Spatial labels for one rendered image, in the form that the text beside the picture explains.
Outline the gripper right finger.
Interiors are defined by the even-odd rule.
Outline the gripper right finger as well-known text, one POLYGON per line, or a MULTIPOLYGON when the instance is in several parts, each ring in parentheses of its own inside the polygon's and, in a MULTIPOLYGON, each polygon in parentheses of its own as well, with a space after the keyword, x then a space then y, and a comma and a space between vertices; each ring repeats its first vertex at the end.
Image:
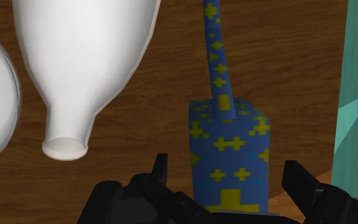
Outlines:
POLYGON ((303 224, 358 224, 358 200, 319 182, 295 160, 285 162, 282 187, 304 214, 303 224))

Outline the blue yellow patterned toilet brush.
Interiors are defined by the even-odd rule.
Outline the blue yellow patterned toilet brush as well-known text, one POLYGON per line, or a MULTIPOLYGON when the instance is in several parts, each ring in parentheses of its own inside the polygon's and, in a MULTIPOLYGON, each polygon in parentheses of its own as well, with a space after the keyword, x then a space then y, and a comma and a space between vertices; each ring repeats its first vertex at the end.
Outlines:
POLYGON ((234 98, 219 0, 203 0, 212 98, 189 103, 194 200, 210 212, 267 213, 270 121, 234 98))

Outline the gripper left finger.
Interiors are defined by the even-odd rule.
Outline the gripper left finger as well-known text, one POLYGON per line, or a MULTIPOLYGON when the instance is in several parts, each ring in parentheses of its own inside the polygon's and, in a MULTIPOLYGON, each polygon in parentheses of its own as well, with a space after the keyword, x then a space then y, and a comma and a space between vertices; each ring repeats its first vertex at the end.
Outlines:
POLYGON ((182 192, 167 188, 168 155, 127 186, 102 181, 93 188, 77 224, 217 224, 217 218, 182 192))

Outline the white toilet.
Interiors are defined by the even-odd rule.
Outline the white toilet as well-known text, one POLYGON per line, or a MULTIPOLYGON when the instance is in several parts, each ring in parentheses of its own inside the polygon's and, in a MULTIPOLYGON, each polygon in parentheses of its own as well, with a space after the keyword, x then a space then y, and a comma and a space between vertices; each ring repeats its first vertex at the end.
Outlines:
POLYGON ((12 0, 25 62, 46 104, 42 149, 55 160, 88 151, 97 114, 138 68, 161 0, 12 0))

